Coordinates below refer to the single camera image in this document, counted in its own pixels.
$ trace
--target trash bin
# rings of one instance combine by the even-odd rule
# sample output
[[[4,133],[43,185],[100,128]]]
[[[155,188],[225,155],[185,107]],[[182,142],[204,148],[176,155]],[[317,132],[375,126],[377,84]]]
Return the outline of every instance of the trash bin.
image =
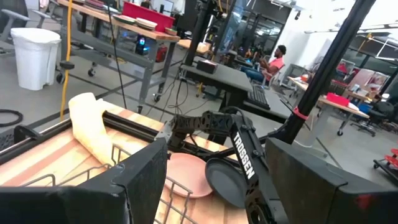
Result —
[[[28,90],[41,90],[54,83],[60,36],[46,29],[12,28],[18,84]]]

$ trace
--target red box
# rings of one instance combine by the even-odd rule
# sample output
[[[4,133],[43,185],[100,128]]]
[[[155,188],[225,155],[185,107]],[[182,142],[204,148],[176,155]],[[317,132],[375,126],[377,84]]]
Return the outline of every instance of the red box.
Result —
[[[137,6],[136,4],[124,2],[122,15],[129,16],[131,18],[141,18],[152,22],[156,22],[156,31],[164,32],[165,28],[171,28],[173,26],[174,18],[155,12],[153,10]]]
[[[337,103],[338,105],[341,105],[341,106],[349,105],[349,99],[347,99],[343,96],[336,95],[334,93],[328,93],[326,95],[326,99],[330,102]]]

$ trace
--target caster wheel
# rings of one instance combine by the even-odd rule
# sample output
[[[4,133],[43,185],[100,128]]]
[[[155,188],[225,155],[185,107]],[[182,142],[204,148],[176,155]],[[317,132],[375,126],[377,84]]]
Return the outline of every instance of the caster wheel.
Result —
[[[154,95],[154,101],[155,103],[159,102],[160,96],[159,95]]]
[[[62,73],[59,73],[56,77],[56,81],[59,84],[63,84],[65,82],[65,76]]]
[[[142,112],[142,106],[138,106],[137,113],[141,114],[141,112]]]
[[[89,77],[95,76],[94,68],[89,69],[88,72],[87,72],[87,74],[88,74]]]

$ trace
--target wire dish rack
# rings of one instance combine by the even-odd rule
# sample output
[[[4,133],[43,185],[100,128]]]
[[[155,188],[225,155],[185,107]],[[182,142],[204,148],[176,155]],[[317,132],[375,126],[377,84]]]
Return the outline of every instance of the wire dish rack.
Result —
[[[117,158],[116,158],[116,159],[114,159],[115,149],[118,150],[118,151],[117,151]],[[113,147],[112,147],[112,156],[111,156],[111,160],[113,161],[113,163],[114,163],[113,165],[114,165],[114,166],[120,162],[120,158],[121,158],[121,153],[122,153],[122,152],[125,153],[125,154],[127,154],[128,156],[131,156],[131,155],[132,155],[131,153],[127,152],[126,150],[120,148],[119,146],[113,145]],[[56,180],[56,178],[55,178],[55,176],[54,176],[53,174],[46,174],[46,175],[43,175],[43,176],[41,176],[41,177],[39,177],[39,178],[36,178],[36,179],[34,179],[34,180],[28,182],[28,183],[25,183],[25,184],[21,185],[21,187],[28,187],[29,185],[32,185],[32,184],[34,184],[34,183],[36,183],[36,182],[38,182],[38,181],[40,181],[40,180],[43,180],[43,179],[51,179],[51,184],[52,184],[53,187],[54,187],[54,186],[62,186],[62,185],[65,185],[65,184],[69,183],[69,182],[72,181],[73,179],[76,179],[77,177],[80,177],[80,176],[83,176],[83,175],[86,175],[86,180],[90,179],[90,171],[92,171],[92,170],[95,170],[95,169],[102,169],[102,168],[105,168],[106,170],[108,170],[108,169],[110,169],[111,167],[112,167],[111,164],[104,164],[104,165],[98,166],[98,167],[91,167],[91,168],[89,168],[89,169],[87,169],[87,170],[85,170],[85,171],[83,171],[83,172],[80,172],[79,174],[76,174],[76,175],[74,175],[73,177],[71,177],[71,178],[69,178],[69,179],[67,179],[67,180],[64,180],[63,182],[58,183],[58,184],[57,184],[57,180]],[[155,219],[154,223],[159,223],[159,224],[164,224],[164,223],[166,223],[166,222],[167,222],[167,219],[168,219],[168,217],[169,217],[169,214],[170,214],[170,210],[172,209],[172,210],[174,210],[175,212],[177,212],[178,214],[181,215],[181,220],[180,220],[180,223],[181,223],[181,224],[184,222],[185,219],[188,220],[188,221],[190,221],[190,223],[198,224],[197,222],[195,222],[194,220],[192,220],[192,218],[190,218],[190,217],[187,215],[187,211],[188,211],[188,202],[189,202],[189,199],[190,199],[190,195],[191,195],[193,192],[192,192],[190,189],[186,188],[185,186],[183,186],[182,184],[178,183],[177,181],[173,180],[173,179],[170,178],[170,177],[166,177],[166,179],[169,180],[169,181],[171,181],[171,183],[172,183],[171,188],[170,188],[170,193],[169,193],[170,201],[167,202],[166,200],[160,198],[160,201],[161,201],[162,203],[166,204],[165,215],[164,215],[164,219],[163,219],[162,222],[161,222],[160,220]],[[186,198],[185,198],[184,208],[183,208],[182,211],[180,211],[178,208],[176,208],[176,207],[174,207],[174,206],[172,205],[172,202],[173,202],[173,199],[174,199],[174,198],[173,198],[173,195],[174,195],[173,192],[174,192],[174,187],[175,187],[176,185],[187,191],[187,196],[186,196]]]

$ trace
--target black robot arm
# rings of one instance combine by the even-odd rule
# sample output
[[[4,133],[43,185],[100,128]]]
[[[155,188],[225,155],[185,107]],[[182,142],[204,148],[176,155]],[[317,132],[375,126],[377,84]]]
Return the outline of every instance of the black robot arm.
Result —
[[[175,115],[166,133],[169,135],[169,147],[182,147],[187,135],[198,130],[231,138],[248,184],[245,206],[249,223],[272,223],[274,217],[268,207],[265,189],[261,187],[267,172],[265,152],[254,133],[251,120],[236,114],[212,111],[204,112],[201,117]]]

